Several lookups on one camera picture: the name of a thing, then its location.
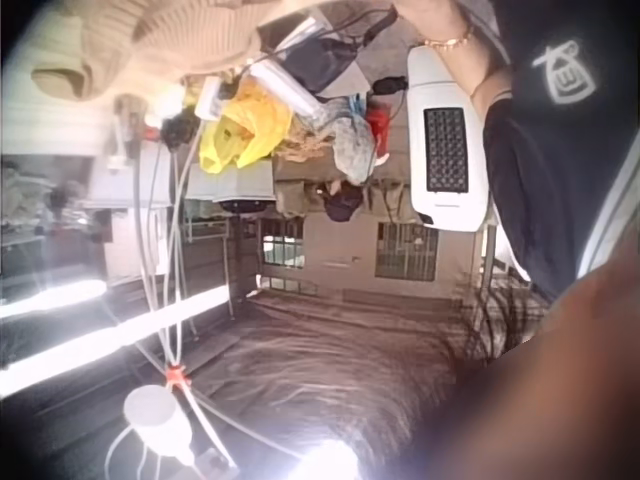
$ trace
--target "gold bracelet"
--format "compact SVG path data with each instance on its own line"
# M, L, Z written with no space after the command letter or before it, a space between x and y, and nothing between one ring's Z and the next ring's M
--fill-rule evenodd
M473 35L473 23L469 23L469 28L467 28L467 31L464 32L464 35L462 35L460 38L452 38L444 42L441 42L439 40L427 39L424 41L424 44L427 47L431 47L436 50L445 50L445 51L453 50L454 48L458 48L466 45L471 39L472 35Z

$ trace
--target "white logo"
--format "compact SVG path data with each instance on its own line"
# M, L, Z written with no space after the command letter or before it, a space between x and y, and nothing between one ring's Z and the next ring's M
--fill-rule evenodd
M596 84L587 69L577 59L580 47L570 40L559 47L549 48L533 66L545 65L547 89L557 104L584 100L596 91Z

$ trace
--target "black grille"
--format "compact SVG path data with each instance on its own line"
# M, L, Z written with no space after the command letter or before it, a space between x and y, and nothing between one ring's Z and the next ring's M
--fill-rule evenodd
M467 135L462 108L424 110L427 191L467 193Z

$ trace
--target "hand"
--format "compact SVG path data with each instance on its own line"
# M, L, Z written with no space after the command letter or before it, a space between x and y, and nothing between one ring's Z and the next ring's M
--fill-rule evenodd
M464 35L468 24L455 0L393 0L398 13L430 40Z

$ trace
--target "building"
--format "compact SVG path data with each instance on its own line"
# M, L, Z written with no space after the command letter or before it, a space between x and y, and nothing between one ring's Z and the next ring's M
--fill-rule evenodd
M312 213L260 226L261 287L333 301L460 298L482 260L482 233L385 223L365 213L346 223Z

